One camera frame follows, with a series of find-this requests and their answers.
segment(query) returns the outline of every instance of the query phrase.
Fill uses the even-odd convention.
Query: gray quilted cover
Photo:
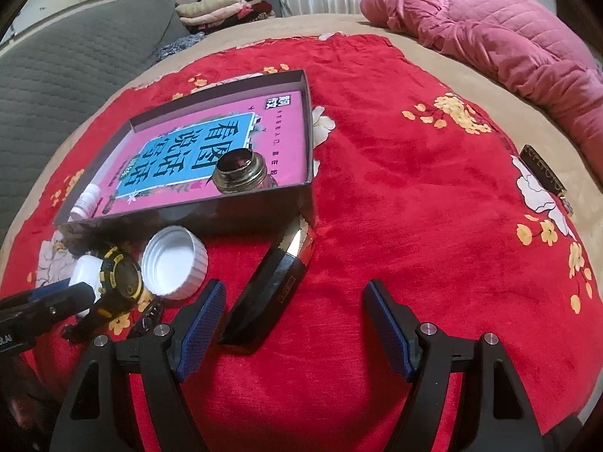
[[[0,240],[60,144],[188,35],[174,0],[119,0],[63,18],[0,56]]]

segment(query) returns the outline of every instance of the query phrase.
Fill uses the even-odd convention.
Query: beige bed sheet
[[[480,73],[450,58],[425,49],[413,39],[377,29],[358,15],[303,15],[255,22],[208,36],[203,42],[172,56],[149,69],[125,88],[140,87],[176,72],[198,58],[267,38],[321,35],[341,31],[345,34],[375,34],[387,37],[413,63],[448,84],[455,92],[481,105],[520,149],[532,144],[568,188],[568,199],[575,210],[573,218],[599,281],[603,281],[603,194],[577,150],[566,136],[541,111],[503,89]],[[98,111],[102,112],[120,93],[117,92]],[[31,215],[54,169],[81,137],[93,116],[82,124],[58,149],[35,183],[11,225],[0,250],[0,274],[4,273],[14,236]]]

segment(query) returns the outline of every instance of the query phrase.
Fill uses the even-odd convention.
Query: red floral fabric
[[[190,93],[196,80],[264,69],[305,69],[313,104],[337,128],[315,150],[319,238],[281,321],[252,356],[212,345],[182,386],[210,450],[383,450],[409,385],[391,371],[363,310],[370,278],[450,335],[497,334],[542,432],[577,411],[603,363],[603,341],[589,337],[603,333],[603,305],[574,226],[560,204],[530,188],[516,148],[480,107],[381,37],[265,41],[125,91],[53,174],[14,243],[2,294],[29,288],[27,274],[33,285],[40,244],[54,232],[55,192],[125,120]],[[225,282],[230,308],[268,240],[204,242],[207,276]],[[41,338],[28,361],[61,392],[81,349],[58,331]],[[157,452],[140,378],[132,385],[146,450]],[[435,451],[447,447],[459,389],[453,376]]]

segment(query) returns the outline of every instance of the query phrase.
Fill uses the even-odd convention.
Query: stack of folded blankets
[[[176,12],[192,34],[275,17],[272,5],[262,0],[200,0],[179,5]]]

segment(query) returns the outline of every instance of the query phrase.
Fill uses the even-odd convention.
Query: quilted pink pillow
[[[603,183],[603,75],[534,0],[362,0],[373,24],[416,37],[544,107]]]

